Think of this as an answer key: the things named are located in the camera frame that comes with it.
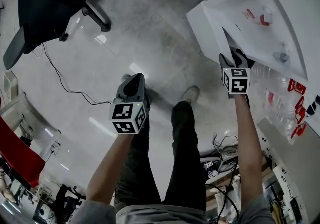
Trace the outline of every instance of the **shoe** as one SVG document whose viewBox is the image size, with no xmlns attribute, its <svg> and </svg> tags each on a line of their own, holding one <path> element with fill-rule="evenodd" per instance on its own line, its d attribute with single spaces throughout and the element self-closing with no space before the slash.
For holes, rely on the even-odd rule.
<svg viewBox="0 0 320 224">
<path fill-rule="evenodd" d="M 181 101 L 188 102 L 190 105 L 198 101 L 200 96 L 200 88 L 197 86 L 189 87 L 181 97 Z"/>
</svg>

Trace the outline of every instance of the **red chair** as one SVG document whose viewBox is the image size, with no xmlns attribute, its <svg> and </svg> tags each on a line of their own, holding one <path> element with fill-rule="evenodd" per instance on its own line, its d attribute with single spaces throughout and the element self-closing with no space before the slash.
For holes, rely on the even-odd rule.
<svg viewBox="0 0 320 224">
<path fill-rule="evenodd" d="M 39 176 L 46 162 L 30 149 L 0 116 L 0 153 L 22 184 L 32 188 L 39 184 Z"/>
</svg>

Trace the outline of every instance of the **transparent plastic bag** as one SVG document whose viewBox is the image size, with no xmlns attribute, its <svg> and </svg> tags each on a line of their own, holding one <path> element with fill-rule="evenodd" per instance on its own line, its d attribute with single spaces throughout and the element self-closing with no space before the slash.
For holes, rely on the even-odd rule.
<svg viewBox="0 0 320 224">
<path fill-rule="evenodd" d="M 303 103 L 302 93 L 289 90 L 293 80 L 260 63 L 252 67 L 250 78 L 266 117 L 293 144 L 303 121 L 300 114 L 297 115 Z"/>
</svg>

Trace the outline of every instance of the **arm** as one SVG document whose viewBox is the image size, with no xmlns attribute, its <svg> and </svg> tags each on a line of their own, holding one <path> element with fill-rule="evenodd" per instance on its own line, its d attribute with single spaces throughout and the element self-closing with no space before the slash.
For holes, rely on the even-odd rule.
<svg viewBox="0 0 320 224">
<path fill-rule="evenodd" d="M 87 199 L 110 204 L 134 135 L 119 135 L 92 176 Z"/>
<path fill-rule="evenodd" d="M 263 194 L 262 150 L 257 130 L 244 95 L 235 95 L 238 121 L 238 157 L 242 186 L 242 208 Z"/>
</svg>

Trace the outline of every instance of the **marker cube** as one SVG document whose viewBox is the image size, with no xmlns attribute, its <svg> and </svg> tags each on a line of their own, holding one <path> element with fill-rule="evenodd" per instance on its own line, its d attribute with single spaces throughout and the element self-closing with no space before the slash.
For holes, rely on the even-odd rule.
<svg viewBox="0 0 320 224">
<path fill-rule="evenodd" d="M 119 134 L 138 134 L 147 118 L 143 102 L 114 103 L 110 120 Z"/>
<path fill-rule="evenodd" d="M 250 85 L 249 68 L 224 68 L 223 84 L 229 94 L 248 94 Z"/>
</svg>

